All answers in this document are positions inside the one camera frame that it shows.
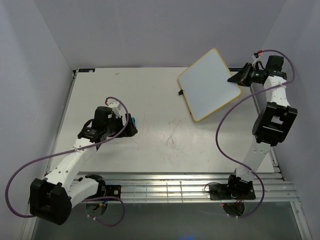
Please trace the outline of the blue bone shaped eraser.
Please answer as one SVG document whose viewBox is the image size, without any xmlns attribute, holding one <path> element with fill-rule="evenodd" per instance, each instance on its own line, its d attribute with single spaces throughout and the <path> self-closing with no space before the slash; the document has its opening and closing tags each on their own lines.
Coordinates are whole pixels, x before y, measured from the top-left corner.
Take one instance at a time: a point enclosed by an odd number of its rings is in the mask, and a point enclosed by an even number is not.
<svg viewBox="0 0 320 240">
<path fill-rule="evenodd" d="M 137 128 L 136 126 L 136 119 L 134 117 L 131 117 L 131 120 L 132 120 L 132 124 L 135 128 Z"/>
</svg>

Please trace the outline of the yellow framed whiteboard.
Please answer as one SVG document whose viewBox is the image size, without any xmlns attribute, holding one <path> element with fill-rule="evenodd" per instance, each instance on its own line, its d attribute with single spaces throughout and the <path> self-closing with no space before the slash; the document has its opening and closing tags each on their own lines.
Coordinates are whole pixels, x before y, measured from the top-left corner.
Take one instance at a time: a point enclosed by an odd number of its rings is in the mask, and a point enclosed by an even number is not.
<svg viewBox="0 0 320 240">
<path fill-rule="evenodd" d="M 200 122 L 238 98 L 242 90 L 228 82 L 231 71 L 219 51 L 212 48 L 177 78 L 191 116 Z"/>
</svg>

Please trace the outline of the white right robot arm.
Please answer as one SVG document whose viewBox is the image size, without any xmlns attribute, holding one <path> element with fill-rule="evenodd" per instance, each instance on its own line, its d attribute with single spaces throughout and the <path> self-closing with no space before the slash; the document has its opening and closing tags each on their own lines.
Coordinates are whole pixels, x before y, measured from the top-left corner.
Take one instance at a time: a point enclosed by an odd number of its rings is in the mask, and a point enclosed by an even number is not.
<svg viewBox="0 0 320 240">
<path fill-rule="evenodd" d="M 226 194 L 237 199 L 253 192 L 254 173 L 258 170 L 265 156 L 288 135 L 297 115 L 297 109 L 290 106 L 285 83 L 287 74 L 282 71 L 284 57 L 271 55 L 266 65 L 262 65 L 259 56 L 254 56 L 253 63 L 246 63 L 228 82 L 242 87 L 261 84 L 271 88 L 267 96 L 265 109 L 257 117 L 253 128 L 252 144 L 240 166 L 228 178 Z"/>
</svg>

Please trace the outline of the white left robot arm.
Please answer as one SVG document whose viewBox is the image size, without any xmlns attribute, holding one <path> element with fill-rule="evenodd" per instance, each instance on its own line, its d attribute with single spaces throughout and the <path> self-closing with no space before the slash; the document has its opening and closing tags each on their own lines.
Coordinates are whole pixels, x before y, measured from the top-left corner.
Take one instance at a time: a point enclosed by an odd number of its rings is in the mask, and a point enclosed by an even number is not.
<svg viewBox="0 0 320 240">
<path fill-rule="evenodd" d="M 138 130 L 125 105 L 116 98 L 107 98 L 77 135 L 63 160 L 43 179 L 30 185 L 30 213 L 57 225 L 70 216 L 72 208 L 87 199 L 100 200 L 106 195 L 102 176 L 88 174 L 74 183 L 81 168 L 102 144 L 115 138 L 132 137 Z"/>
</svg>

